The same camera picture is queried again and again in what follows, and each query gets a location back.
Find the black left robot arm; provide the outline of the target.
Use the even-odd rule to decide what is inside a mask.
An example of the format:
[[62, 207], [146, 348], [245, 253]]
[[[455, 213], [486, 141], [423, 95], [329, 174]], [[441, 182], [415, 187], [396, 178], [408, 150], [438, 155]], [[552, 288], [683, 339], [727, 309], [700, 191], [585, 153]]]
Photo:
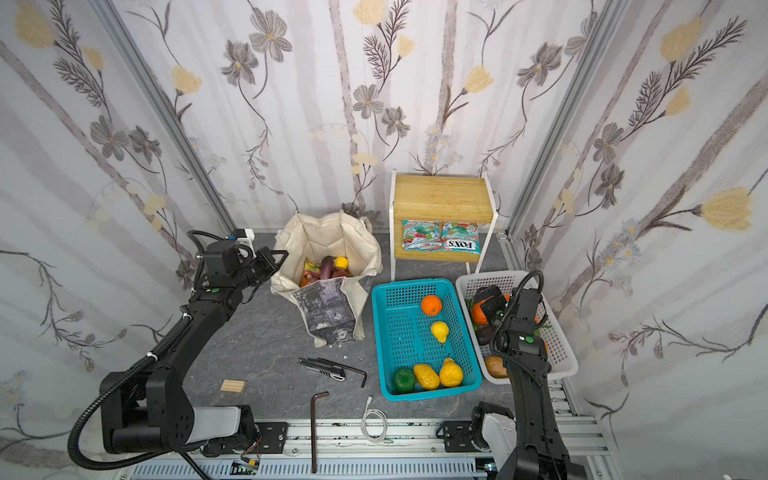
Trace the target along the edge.
[[191, 451], [208, 444], [216, 454], [248, 451], [263, 437], [249, 406], [195, 407], [183, 383], [208, 341], [246, 303], [244, 291], [256, 292], [289, 253], [253, 249], [234, 236], [200, 230], [187, 235], [199, 260], [192, 294], [163, 339], [129, 369], [108, 374], [75, 421], [67, 453], [78, 467], [118, 470], [177, 453], [205, 478]]

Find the orange candy bag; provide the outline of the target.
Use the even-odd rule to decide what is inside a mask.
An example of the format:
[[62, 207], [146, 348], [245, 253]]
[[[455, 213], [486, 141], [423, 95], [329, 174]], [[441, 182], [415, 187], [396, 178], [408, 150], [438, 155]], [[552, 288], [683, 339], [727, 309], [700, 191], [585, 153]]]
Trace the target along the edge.
[[312, 261], [310, 258], [306, 258], [304, 261], [304, 267], [299, 286], [304, 288], [305, 286], [312, 284], [321, 279], [321, 265]]

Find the pink dragon fruit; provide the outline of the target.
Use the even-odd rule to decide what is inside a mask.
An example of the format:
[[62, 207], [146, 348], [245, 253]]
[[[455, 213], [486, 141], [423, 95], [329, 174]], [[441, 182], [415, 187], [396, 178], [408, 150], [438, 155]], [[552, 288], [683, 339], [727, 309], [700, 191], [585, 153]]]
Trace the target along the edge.
[[350, 272], [347, 269], [333, 268], [332, 278], [351, 277]]

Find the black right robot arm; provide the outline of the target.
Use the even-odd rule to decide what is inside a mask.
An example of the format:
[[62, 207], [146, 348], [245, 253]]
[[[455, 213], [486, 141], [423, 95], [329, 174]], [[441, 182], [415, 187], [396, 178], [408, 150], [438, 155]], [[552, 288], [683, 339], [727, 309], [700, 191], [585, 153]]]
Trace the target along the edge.
[[493, 455], [498, 479], [588, 477], [562, 439], [548, 386], [548, 350], [535, 335], [548, 319], [537, 314], [543, 285], [543, 273], [533, 270], [509, 297], [497, 286], [474, 297], [493, 327], [489, 348], [501, 359], [513, 394], [511, 410], [482, 402], [473, 411], [475, 443]]

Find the cream canvas tote bag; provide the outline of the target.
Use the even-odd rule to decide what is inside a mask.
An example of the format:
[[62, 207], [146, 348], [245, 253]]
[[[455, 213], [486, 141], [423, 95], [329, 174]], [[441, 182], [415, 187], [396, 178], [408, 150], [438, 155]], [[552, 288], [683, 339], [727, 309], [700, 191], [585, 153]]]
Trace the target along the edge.
[[288, 257], [270, 290], [299, 309], [314, 346], [363, 340], [368, 281], [383, 270], [370, 222], [343, 211], [296, 214], [277, 233], [275, 248]]

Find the small yellow lemon top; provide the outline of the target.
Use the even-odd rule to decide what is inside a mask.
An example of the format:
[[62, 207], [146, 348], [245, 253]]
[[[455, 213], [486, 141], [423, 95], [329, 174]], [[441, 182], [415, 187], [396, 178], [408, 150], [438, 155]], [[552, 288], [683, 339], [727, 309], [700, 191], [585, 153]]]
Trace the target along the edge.
[[346, 270], [349, 266], [349, 261], [345, 256], [338, 256], [334, 259], [334, 267], [340, 270]]

